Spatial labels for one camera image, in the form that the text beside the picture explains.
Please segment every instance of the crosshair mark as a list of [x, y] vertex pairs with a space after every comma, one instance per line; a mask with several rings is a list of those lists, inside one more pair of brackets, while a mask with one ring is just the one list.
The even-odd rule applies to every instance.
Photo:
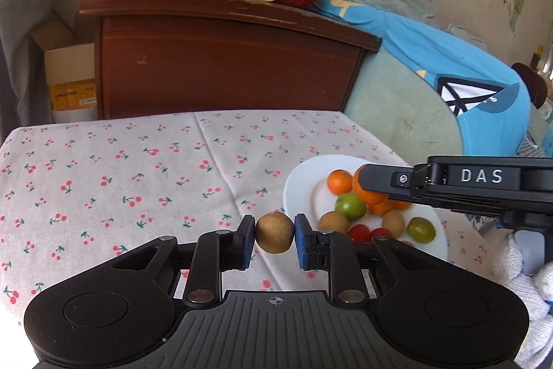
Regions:
[[286, 302], [282, 297], [273, 296], [267, 300], [267, 302], [272, 303], [274, 306], [280, 305], [282, 302]]

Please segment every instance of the brown round fruit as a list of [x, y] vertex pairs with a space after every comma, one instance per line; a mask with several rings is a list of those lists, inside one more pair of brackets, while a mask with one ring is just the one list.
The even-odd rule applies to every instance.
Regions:
[[319, 230], [332, 230], [334, 232], [347, 233], [349, 221], [347, 217], [337, 211], [329, 211], [319, 219]]
[[267, 253], [283, 253], [294, 240], [294, 223], [284, 213], [267, 213], [255, 224], [255, 241]]
[[391, 231], [394, 238], [399, 238], [405, 231], [405, 219], [399, 211], [389, 211], [382, 218], [382, 227]]

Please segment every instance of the curtain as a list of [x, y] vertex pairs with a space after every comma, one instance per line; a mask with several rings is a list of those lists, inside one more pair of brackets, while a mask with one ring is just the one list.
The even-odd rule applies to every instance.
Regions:
[[48, 123], [48, 89], [29, 32], [50, 12], [50, 0], [0, 0], [0, 143], [16, 127]]

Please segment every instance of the yellow label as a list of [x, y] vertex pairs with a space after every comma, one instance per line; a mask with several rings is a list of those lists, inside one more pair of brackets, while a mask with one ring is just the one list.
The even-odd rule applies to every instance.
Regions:
[[50, 99], [52, 109], [56, 112], [95, 107], [96, 84], [94, 79], [90, 79], [51, 85]]

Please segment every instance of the tablecloth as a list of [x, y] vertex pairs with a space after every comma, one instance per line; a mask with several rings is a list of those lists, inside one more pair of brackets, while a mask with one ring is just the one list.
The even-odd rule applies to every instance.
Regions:
[[[17, 129], [0, 148], [0, 366], [32, 367], [23, 314], [43, 289], [161, 235], [193, 242], [235, 230], [245, 214], [283, 211], [288, 174], [306, 159], [347, 154], [405, 165], [337, 112], [182, 113]], [[464, 215], [439, 213], [449, 260], [491, 275], [486, 242]], [[177, 294], [182, 293], [182, 272]], [[283, 255], [254, 248], [223, 288], [327, 288]]]

